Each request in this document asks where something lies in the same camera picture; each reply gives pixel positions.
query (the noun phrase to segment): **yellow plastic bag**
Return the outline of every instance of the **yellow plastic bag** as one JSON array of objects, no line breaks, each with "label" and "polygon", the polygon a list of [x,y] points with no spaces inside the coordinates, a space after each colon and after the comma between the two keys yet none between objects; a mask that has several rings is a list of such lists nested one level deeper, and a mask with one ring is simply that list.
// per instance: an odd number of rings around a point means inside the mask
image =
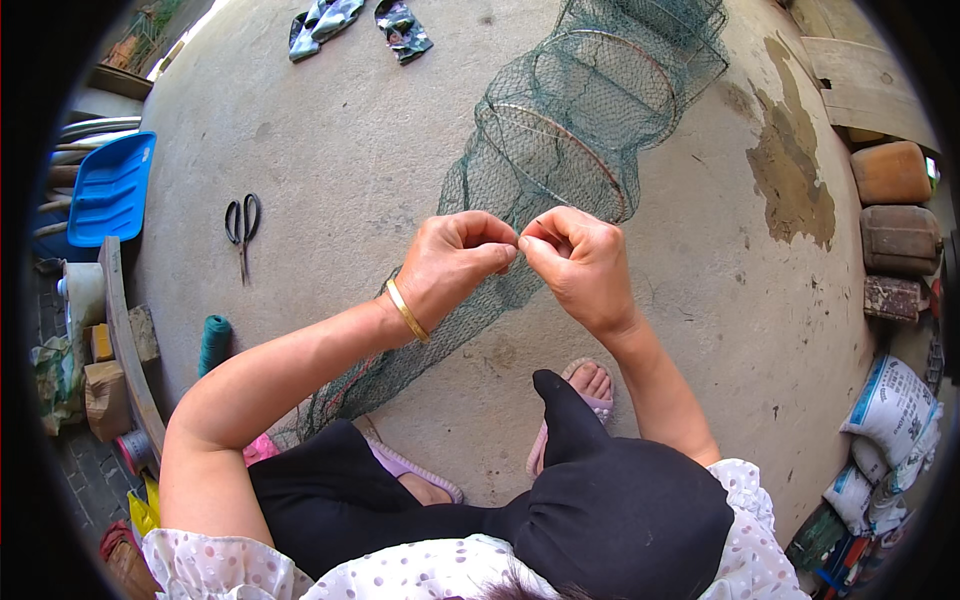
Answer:
[{"label": "yellow plastic bag", "polygon": [[160,526],[160,493],[156,481],[148,475],[143,476],[147,486],[147,502],[127,492],[130,502],[130,523],[136,528],[140,536],[146,536],[150,530]]}]

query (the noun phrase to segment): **orange jerry can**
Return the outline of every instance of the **orange jerry can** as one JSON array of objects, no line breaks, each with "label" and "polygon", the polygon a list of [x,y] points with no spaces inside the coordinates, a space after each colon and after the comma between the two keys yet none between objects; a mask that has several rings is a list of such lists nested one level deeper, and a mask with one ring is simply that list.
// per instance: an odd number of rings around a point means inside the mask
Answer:
[{"label": "orange jerry can", "polygon": [[940,225],[926,208],[867,206],[860,212],[860,235],[868,272],[933,275],[940,266]]},{"label": "orange jerry can", "polygon": [[850,165],[864,204],[919,204],[930,200],[926,158],[913,142],[864,148],[850,156]]}]

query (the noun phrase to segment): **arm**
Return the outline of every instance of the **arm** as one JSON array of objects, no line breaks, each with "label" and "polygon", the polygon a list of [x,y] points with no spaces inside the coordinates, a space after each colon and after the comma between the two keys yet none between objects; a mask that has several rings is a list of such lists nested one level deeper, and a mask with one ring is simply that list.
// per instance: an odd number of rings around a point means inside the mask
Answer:
[{"label": "arm", "polygon": [[700,404],[634,303],[623,232],[559,206],[527,226],[519,246],[564,310],[613,355],[643,438],[703,466],[720,460]]},{"label": "arm", "polygon": [[[484,277],[516,257],[510,227],[480,211],[427,220],[396,277],[420,325],[432,329]],[[413,333],[389,296],[251,348],[197,382],[180,401],[164,441],[164,527],[244,536],[273,545],[242,451],[306,396],[365,356],[398,348]]]}]

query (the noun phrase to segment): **green twine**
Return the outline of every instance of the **green twine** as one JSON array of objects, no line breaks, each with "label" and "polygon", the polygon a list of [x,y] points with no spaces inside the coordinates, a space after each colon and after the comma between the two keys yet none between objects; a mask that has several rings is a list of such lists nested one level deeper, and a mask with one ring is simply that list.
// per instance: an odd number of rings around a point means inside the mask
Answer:
[{"label": "green twine", "polygon": [[200,364],[197,376],[203,377],[227,359],[230,341],[230,321],[220,315],[210,315],[204,321],[204,338],[200,341]]}]

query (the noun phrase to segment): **hand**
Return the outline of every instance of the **hand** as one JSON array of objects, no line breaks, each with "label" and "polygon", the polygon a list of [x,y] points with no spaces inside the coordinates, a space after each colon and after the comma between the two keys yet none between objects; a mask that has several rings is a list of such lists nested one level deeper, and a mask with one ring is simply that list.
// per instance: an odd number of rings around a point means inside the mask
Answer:
[{"label": "hand", "polygon": [[557,206],[523,230],[519,247],[560,306],[601,343],[636,326],[639,311],[620,228]]},{"label": "hand", "polygon": [[489,212],[468,210],[423,222],[396,276],[396,288],[430,331],[494,273],[516,258],[514,230]]}]

